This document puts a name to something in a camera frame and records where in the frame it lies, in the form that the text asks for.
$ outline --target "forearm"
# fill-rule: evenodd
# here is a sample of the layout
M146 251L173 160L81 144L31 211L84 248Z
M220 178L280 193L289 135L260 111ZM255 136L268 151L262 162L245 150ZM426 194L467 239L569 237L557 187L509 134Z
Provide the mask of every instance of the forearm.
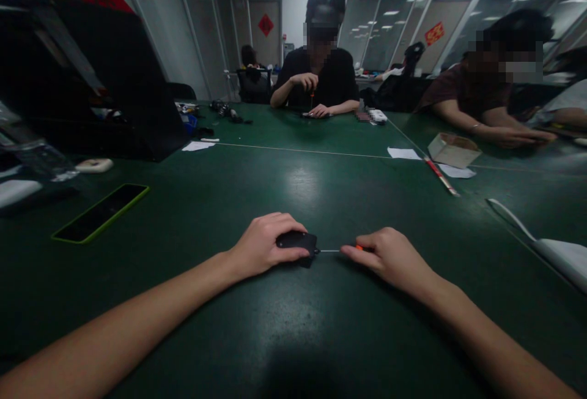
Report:
M294 84L291 79L287 80L281 87L271 95L270 104L272 108L279 108L287 102L289 92L294 88Z
M355 111L359 108L360 102L354 99L349 99L339 105L328 107L330 114L343 114L349 111Z
M460 110L450 110L450 111L443 111L443 110L436 110L433 106L434 112L440 116L444 121L451 124L453 127L457 127L463 131L470 133L473 131L473 128L476 125L482 123L479 122L472 116L469 116L467 113L463 113Z
M202 304L237 282L225 253L107 311L0 378L0 397L101 397Z
M448 325L476 366L504 397L579 397L457 286L442 280L433 294L420 298Z

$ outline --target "maroon shirt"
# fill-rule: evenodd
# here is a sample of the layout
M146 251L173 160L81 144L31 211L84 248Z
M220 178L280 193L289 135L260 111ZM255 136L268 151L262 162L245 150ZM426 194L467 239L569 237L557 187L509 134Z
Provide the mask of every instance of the maroon shirt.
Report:
M440 74L428 87L415 112L426 110L428 106L454 99L459 110L480 119L487 110L507 107L512 84L475 82L462 64Z

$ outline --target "sleeve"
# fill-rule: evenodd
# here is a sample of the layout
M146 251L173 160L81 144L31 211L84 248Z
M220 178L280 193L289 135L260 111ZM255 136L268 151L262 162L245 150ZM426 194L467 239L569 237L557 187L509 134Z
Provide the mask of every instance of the sleeve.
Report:
M341 86L344 86L341 103L346 102L348 100L360 100L359 86L356 84L355 81L355 68L353 66L353 57L349 52L345 52L341 67Z
M273 94L278 88L280 88L283 84L289 81L289 78L295 75L294 73L294 56L293 52L290 52L286 56L286 60L283 62L283 67L277 76L277 82L273 86Z
M426 89L416 112L422 111L425 107L434 105L445 100L459 99L459 82L453 69L447 70L436 78L430 87Z

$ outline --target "green phone case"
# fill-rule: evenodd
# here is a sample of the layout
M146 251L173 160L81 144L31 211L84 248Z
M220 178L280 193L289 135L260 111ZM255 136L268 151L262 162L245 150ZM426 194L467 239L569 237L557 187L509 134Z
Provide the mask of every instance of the green phone case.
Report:
M93 233L91 233L89 236L87 236L82 241L66 240L66 239L58 238L58 237L55 236L62 229L68 227L69 225L74 224L77 221L77 219L79 219L80 217L82 217L86 213L90 212L95 206L98 206L101 202L103 202L104 200L106 200L108 197L110 197L112 194L114 194L115 192L117 192L120 188L122 188L125 185L135 185L135 186L145 187L145 189L137 197L133 198L130 202L128 202L119 212L117 212L112 217L110 217L107 221L104 222L104 224L102 224L102 226L100 226L98 229L96 229ZM102 200L100 200L99 202L91 205L90 208L86 209L84 212L82 212L81 214L79 214L76 218L74 218L68 224L66 224L65 226L62 226L61 228L59 228L56 232L53 233L53 235L51 235L51 239L52 240L57 240L57 241L63 241L65 243L73 243L73 244L86 244L86 243L89 243L94 238L96 238L98 236L98 234L100 234L104 229L106 229L108 226L110 226L113 221L115 221L122 214L124 214L126 211L128 211L129 208L132 207L132 205L134 205L140 199L142 199L144 197L144 195L149 192L149 190L150 190L150 188L148 186L146 186L146 185L139 185L139 184L124 184L124 185L121 185L118 188L116 188L114 191L112 191L110 194L108 194L106 197L104 197Z

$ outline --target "phone screen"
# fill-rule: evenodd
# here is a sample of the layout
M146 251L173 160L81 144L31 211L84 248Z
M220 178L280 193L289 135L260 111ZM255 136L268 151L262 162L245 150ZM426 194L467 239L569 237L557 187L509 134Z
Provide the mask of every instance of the phone screen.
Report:
M87 239L96 229L114 217L145 189L147 187L143 185L127 184L121 186L73 223L62 228L53 237L73 242L81 242Z

